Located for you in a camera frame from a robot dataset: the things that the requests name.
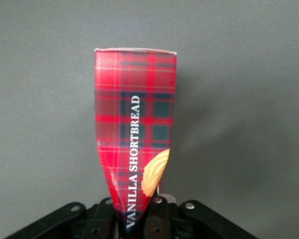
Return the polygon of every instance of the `bolt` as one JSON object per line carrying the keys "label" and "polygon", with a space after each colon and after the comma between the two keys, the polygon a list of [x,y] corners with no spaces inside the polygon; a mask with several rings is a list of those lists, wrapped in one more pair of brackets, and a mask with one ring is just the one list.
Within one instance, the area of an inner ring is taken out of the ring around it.
{"label": "bolt", "polygon": [[74,206],[73,208],[71,208],[71,211],[72,212],[75,212],[75,211],[77,211],[77,210],[79,210],[80,209],[80,206]]}
{"label": "bolt", "polygon": [[113,203],[113,200],[112,200],[112,199],[109,199],[109,200],[106,200],[106,201],[105,201],[105,204],[106,204],[106,205],[109,205],[109,204],[112,204],[112,203]]}
{"label": "bolt", "polygon": [[192,203],[186,203],[186,204],[185,204],[185,207],[186,207],[187,209],[190,209],[190,210],[192,210],[192,209],[194,209],[194,208],[195,208],[195,205],[194,205],[194,204],[192,204]]}
{"label": "bolt", "polygon": [[163,199],[161,197],[154,198],[155,203],[161,203],[162,201],[163,201]]}

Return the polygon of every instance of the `gray wall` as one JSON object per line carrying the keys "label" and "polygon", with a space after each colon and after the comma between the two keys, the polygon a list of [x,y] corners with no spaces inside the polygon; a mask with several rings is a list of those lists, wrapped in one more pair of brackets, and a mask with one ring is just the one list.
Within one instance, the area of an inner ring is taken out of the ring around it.
{"label": "gray wall", "polygon": [[108,196],[93,49],[178,52],[162,189],[299,239],[299,0],[0,0],[0,238]]}

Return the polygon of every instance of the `tartan pattern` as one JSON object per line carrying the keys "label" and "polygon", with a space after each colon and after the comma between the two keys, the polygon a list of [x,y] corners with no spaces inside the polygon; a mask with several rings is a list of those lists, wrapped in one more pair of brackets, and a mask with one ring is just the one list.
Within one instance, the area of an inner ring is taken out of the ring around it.
{"label": "tartan pattern", "polygon": [[143,170],[170,147],[176,55],[111,49],[95,52],[95,123],[99,159],[117,216],[126,221],[131,97],[140,98],[137,205],[140,219],[150,198],[141,190]]}

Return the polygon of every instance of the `box top edge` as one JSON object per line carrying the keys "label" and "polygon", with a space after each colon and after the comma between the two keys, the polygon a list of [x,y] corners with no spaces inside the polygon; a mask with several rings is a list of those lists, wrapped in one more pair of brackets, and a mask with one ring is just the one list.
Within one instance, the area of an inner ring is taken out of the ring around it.
{"label": "box top edge", "polygon": [[166,51],[166,50],[159,50],[159,49],[151,49],[151,48],[133,48],[133,47],[121,47],[121,48],[95,48],[94,52],[101,51],[132,51],[132,52],[158,52],[158,53],[166,53],[166,54],[173,54],[177,55],[174,51]]}

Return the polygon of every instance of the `shortbread cookie image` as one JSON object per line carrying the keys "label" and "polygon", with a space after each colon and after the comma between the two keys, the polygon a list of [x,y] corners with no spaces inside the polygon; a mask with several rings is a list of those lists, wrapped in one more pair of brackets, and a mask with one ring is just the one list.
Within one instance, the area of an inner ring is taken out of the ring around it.
{"label": "shortbread cookie image", "polygon": [[153,196],[163,175],[169,156],[169,149],[156,155],[144,168],[142,191],[147,197]]}

